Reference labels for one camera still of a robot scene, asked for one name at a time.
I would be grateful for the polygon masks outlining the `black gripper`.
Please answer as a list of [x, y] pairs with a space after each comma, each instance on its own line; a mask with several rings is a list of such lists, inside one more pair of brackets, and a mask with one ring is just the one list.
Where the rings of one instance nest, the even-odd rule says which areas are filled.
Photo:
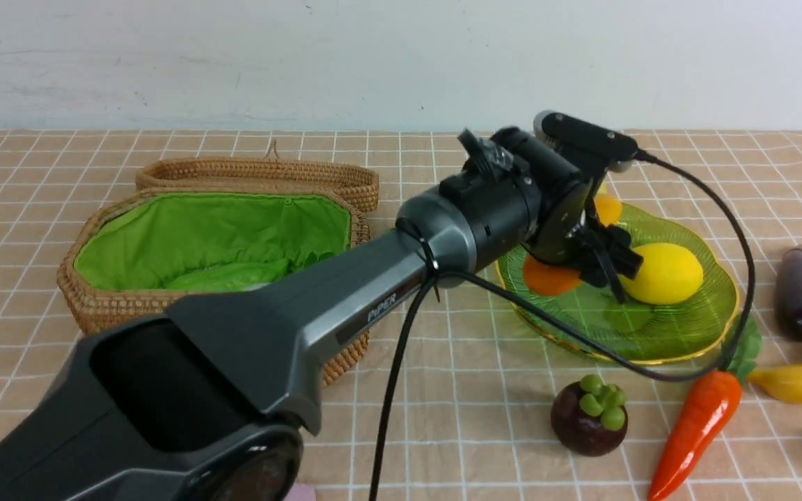
[[620, 226], [599, 229], [599, 241], [579, 240], [589, 199], [598, 191], [614, 161], [604, 157], [526, 158], [526, 250], [537, 261], [567, 266], [579, 254], [579, 278], [596, 288], [610, 288], [624, 304], [618, 275], [634, 279], [643, 256], [632, 248], [630, 232]]

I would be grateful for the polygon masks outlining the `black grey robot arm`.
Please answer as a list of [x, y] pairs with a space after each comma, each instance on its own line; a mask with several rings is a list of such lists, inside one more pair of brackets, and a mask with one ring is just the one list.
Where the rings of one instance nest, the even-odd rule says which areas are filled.
[[592, 198], [637, 142], [560, 114], [535, 132], [459, 135], [461, 172], [397, 226], [250, 292], [191, 295], [80, 340], [36, 410], [0, 442], [0, 500], [281, 500], [318, 434], [322, 368], [411, 293], [524, 245], [621, 294], [642, 260]]

